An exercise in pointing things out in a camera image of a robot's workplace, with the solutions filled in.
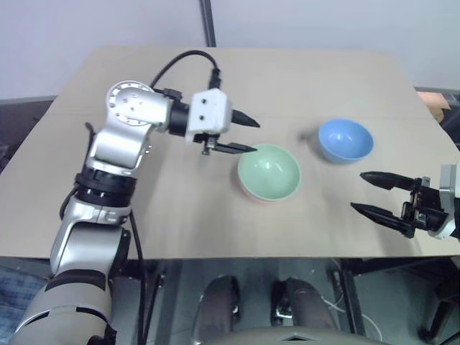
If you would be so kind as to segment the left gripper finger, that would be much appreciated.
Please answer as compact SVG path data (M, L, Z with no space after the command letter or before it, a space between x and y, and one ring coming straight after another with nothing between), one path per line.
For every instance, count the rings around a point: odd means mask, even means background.
M255 152L257 151L257 148L232 142L229 144L217 144L216 151L228 153L232 155L239 155L239 154L244 154L244 153L249 153L249 152Z
M234 124L245 126L245 127L260 128L259 123L255 119L253 119L252 117L246 115L244 112L238 111L236 109L232 110L231 122L234 123Z

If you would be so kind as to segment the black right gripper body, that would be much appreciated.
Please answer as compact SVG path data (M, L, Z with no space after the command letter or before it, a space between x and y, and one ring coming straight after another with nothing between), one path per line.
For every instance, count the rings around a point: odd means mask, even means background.
M402 233L414 233L416 229L438 231L446 220L439 191L430 187L430 181L427 177L401 177L401 188L410 192L410 200L402 205Z

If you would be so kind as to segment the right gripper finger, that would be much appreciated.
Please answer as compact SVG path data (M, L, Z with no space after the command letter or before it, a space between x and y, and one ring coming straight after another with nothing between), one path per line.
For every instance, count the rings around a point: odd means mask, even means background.
M350 203L350 206L376 224L396 230L406 238L414 237L415 226L410 221L396 217L390 211L362 203Z
M362 172L359 176L368 183L386 190L399 188L403 190L413 190L416 184L415 179L391 172Z

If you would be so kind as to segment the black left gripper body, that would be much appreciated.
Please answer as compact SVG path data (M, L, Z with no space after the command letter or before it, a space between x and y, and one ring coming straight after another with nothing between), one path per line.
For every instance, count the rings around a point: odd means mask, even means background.
M200 133L195 134L193 141L203 145L202 155L210 155L211 151L216 150L219 144L219 134Z

